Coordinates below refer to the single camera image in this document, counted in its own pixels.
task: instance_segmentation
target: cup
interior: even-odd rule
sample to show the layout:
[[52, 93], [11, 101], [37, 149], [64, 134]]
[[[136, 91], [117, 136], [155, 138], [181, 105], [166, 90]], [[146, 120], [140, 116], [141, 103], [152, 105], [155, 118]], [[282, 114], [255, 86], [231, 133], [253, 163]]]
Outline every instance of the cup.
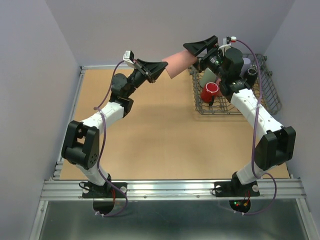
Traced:
[[219, 86], [214, 82], [208, 82], [202, 89], [200, 97], [205, 103], [210, 103], [218, 92]]

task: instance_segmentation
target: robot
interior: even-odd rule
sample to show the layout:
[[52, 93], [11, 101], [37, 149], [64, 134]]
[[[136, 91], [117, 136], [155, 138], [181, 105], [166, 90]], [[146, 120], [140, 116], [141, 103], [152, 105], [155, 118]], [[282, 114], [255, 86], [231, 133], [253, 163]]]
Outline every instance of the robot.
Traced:
[[[227, 45], [234, 41], [234, 37], [226, 38]], [[222, 51], [215, 35], [203, 41], [185, 43], [183, 46], [190, 54], [197, 57], [197, 62], [193, 66], [199, 72], [209, 68], [221, 79], [219, 87], [223, 96], [254, 127], [258, 100], [251, 88], [258, 74], [252, 68], [248, 74], [240, 77], [244, 64], [242, 52], [234, 47]], [[203, 51], [206, 51], [206, 54], [199, 56]], [[104, 124], [108, 128], [129, 114], [134, 103], [130, 95], [145, 81], [154, 83], [168, 65], [167, 62], [146, 62], [135, 59], [131, 51], [125, 52], [123, 60], [134, 70], [129, 77], [121, 73], [113, 76], [111, 95], [106, 106], [81, 122], [71, 121], [67, 127], [61, 156], [79, 168], [87, 177], [88, 182], [82, 186], [83, 198], [110, 196], [111, 176], [99, 166], [98, 161], [99, 137], [104, 132]], [[261, 105], [257, 118], [256, 137], [259, 142], [255, 147], [254, 166], [250, 161], [235, 172], [231, 180], [215, 184], [212, 194], [214, 192], [216, 197], [243, 197], [247, 193], [251, 196], [259, 196], [257, 179], [271, 168], [292, 159], [296, 131], [293, 127], [285, 127], [276, 121]], [[230, 205], [239, 212], [247, 212], [250, 208], [249, 205]]]

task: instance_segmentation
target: wire basket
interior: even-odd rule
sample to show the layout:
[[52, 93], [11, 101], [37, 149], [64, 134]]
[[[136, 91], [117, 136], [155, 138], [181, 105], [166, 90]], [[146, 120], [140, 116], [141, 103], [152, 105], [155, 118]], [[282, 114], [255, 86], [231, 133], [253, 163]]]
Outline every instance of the wire basket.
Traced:
[[[244, 58], [248, 58], [252, 63], [255, 62], [254, 56], [252, 54], [243, 54]], [[277, 114], [282, 105], [280, 103], [276, 88], [272, 81], [272, 71], [268, 70], [266, 60], [267, 57], [261, 54], [256, 54], [258, 60], [260, 71], [261, 71], [261, 84], [262, 84], [262, 100], [261, 104], [265, 109], [271, 114]], [[200, 94], [202, 92], [202, 87], [200, 86], [199, 80], [203, 76], [203, 72], [199, 73], [195, 67], [191, 66], [189, 68], [189, 73], [192, 75], [193, 81], [193, 93], [195, 101], [195, 110], [198, 111], [201, 115], [240, 115], [241, 112], [233, 106], [224, 96], [218, 96], [214, 98], [214, 103], [212, 106], [209, 106], [208, 103], [202, 101]], [[256, 80], [252, 88], [253, 93], [256, 98], [259, 98], [259, 81]]]

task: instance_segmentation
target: metal frame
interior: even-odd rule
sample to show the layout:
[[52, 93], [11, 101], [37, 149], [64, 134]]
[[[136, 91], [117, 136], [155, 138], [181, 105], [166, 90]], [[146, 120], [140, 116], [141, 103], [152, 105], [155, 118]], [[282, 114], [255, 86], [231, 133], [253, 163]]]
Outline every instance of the metal frame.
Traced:
[[[82, 67], [79, 83], [73, 101], [72, 111], [69, 117], [71, 121], [75, 114], [79, 94], [87, 69], [112, 69], [115, 65], [105, 66], [85, 66]], [[82, 198], [82, 189], [79, 188], [78, 180], [59, 180], [63, 159], [58, 158], [52, 178], [43, 184], [40, 202], [34, 219], [30, 240], [38, 240], [45, 220], [46, 210], [49, 201], [92, 201], [92, 199]], [[129, 201], [189, 201], [189, 200], [234, 200], [229, 197], [215, 197], [211, 194], [214, 183], [226, 181], [226, 179], [209, 180], [118, 180], [114, 182], [127, 182], [127, 197]], [[310, 240], [320, 240], [312, 215], [306, 203], [306, 193], [300, 179], [286, 178], [276, 179], [277, 199], [296, 199], [302, 224]], [[258, 180], [260, 190], [259, 197], [252, 199], [272, 199], [274, 195], [274, 183], [271, 179]], [[94, 199], [95, 201], [105, 201], [111, 199]]]

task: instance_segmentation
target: table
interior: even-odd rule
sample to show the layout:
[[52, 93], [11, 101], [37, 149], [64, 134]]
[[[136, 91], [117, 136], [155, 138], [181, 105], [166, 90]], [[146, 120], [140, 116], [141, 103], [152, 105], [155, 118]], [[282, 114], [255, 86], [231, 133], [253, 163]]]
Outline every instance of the table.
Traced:
[[[104, 98], [112, 69], [85, 72], [74, 119], [95, 113]], [[128, 76], [132, 69], [117, 73]], [[107, 129], [102, 167], [114, 180], [230, 179], [251, 159], [253, 129], [241, 115], [203, 116], [195, 111], [192, 78], [167, 72], [132, 94], [131, 112]], [[286, 164], [270, 171], [288, 178]], [[61, 180], [84, 180], [64, 161]]]

